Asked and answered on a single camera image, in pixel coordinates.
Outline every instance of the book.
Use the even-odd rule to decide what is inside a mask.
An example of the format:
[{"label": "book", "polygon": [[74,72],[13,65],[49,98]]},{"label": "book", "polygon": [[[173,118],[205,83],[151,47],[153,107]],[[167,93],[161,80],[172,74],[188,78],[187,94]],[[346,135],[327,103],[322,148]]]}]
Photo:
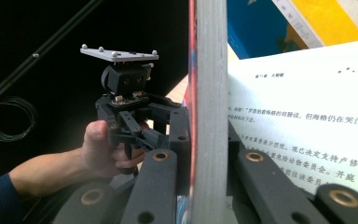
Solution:
[{"label": "book", "polygon": [[308,48],[358,40],[358,0],[272,0]]},{"label": "book", "polygon": [[191,223],[224,223],[228,163],[222,160],[228,154],[225,1],[189,1],[188,68],[188,218]]},{"label": "book", "polygon": [[240,59],[281,53],[287,23],[269,0],[227,0],[227,42]]},{"label": "book", "polygon": [[299,188],[358,191],[358,41],[229,63],[228,119]]}]

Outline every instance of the white paper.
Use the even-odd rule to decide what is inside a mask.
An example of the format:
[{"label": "white paper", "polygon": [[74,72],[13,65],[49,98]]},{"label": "white paper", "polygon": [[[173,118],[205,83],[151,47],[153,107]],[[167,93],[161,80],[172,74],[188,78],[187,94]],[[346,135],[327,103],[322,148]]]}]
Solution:
[{"label": "white paper", "polygon": [[299,187],[358,191],[358,42],[228,65],[228,119]]}]

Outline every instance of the finger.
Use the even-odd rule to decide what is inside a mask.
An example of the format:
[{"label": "finger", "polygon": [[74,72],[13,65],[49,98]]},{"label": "finger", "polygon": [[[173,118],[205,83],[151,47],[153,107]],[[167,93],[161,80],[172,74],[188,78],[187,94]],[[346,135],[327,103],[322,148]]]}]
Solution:
[{"label": "finger", "polygon": [[95,171],[98,176],[107,178],[120,174],[120,171],[116,167],[116,161],[113,158],[110,160],[111,161],[108,162],[108,164],[106,164],[104,167]]},{"label": "finger", "polygon": [[[142,148],[138,148],[138,149],[133,149],[132,150],[132,157],[135,158],[138,155],[141,155],[142,153],[145,152],[145,149]],[[116,150],[113,150],[111,152],[111,157],[113,157],[115,160],[117,161],[127,161],[129,160],[129,158],[127,157],[126,151],[124,150],[124,144],[120,143],[117,147]]]},{"label": "finger", "polygon": [[139,154],[137,157],[128,161],[116,161],[117,168],[131,168],[136,166],[138,163],[142,162],[145,158],[146,152]]},{"label": "finger", "polygon": [[83,147],[87,150],[100,150],[109,148],[107,145],[107,126],[103,120],[90,123],[84,134]]},{"label": "finger", "polygon": [[141,126],[142,131],[149,129],[149,125],[144,121],[140,122],[139,125]]},{"label": "finger", "polygon": [[86,128],[82,147],[83,162],[89,168],[99,169],[110,162],[107,144],[107,127],[102,120],[90,123]]}]

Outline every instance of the coiled wire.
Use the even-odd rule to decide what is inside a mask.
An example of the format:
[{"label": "coiled wire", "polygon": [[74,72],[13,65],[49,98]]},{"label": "coiled wire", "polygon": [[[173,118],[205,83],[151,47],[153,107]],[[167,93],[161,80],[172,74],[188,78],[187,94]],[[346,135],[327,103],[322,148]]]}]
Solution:
[{"label": "coiled wire", "polygon": [[29,120],[29,127],[22,133],[19,134],[7,134],[0,131],[1,142],[14,142],[24,138],[36,125],[37,122],[37,111],[36,108],[29,102],[21,99],[17,96],[8,96],[0,101],[0,106],[8,105],[15,106],[25,112]]}]

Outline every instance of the person's arm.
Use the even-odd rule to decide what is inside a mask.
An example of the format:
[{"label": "person's arm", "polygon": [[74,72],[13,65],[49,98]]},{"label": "person's arm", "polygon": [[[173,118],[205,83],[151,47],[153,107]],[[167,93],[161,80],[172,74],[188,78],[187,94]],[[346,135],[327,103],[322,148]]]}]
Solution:
[{"label": "person's arm", "polygon": [[23,215],[21,198],[8,174],[0,176],[0,224],[21,223]]},{"label": "person's arm", "polygon": [[99,120],[87,127],[82,147],[32,158],[9,176],[22,197],[42,197],[93,177],[118,175],[118,168],[133,167],[145,157],[142,149],[133,154],[133,159],[127,160],[122,145],[112,152],[107,145],[106,123]]}]

